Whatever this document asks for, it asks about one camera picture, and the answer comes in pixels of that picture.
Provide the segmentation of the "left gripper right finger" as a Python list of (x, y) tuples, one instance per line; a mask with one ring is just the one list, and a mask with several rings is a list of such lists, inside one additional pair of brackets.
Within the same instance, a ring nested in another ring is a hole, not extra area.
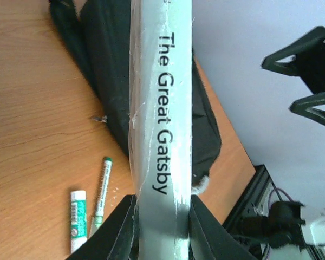
[(246, 260), (255, 257), (239, 244), (196, 196), (189, 214), (189, 259)]

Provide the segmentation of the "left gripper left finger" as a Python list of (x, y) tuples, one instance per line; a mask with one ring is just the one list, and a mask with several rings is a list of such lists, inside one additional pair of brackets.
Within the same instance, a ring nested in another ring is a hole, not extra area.
[(137, 259), (137, 199), (126, 195), (71, 260)]

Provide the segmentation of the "black student backpack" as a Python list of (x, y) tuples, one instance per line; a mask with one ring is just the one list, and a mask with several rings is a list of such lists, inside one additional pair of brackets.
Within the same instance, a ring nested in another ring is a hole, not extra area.
[[(131, 2), (50, 1), (49, 12), (60, 37), (100, 100), (107, 126), (125, 154), (129, 131), (129, 44)], [(197, 67), (192, 68), (192, 188), (203, 193), (210, 168), (220, 154), (217, 120)]]

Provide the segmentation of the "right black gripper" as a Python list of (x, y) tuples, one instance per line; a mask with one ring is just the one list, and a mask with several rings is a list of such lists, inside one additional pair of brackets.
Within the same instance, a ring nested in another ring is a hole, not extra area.
[(294, 101), (289, 110), (325, 126), (325, 27), (316, 27), (290, 45), (264, 58), (262, 68), (299, 76), (313, 93)]

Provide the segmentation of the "grey Great Gatsby book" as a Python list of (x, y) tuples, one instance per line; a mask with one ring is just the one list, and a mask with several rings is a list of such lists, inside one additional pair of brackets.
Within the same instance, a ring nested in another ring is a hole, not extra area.
[(192, 171), (192, 3), (133, 1), (131, 172), (139, 259), (188, 259)]

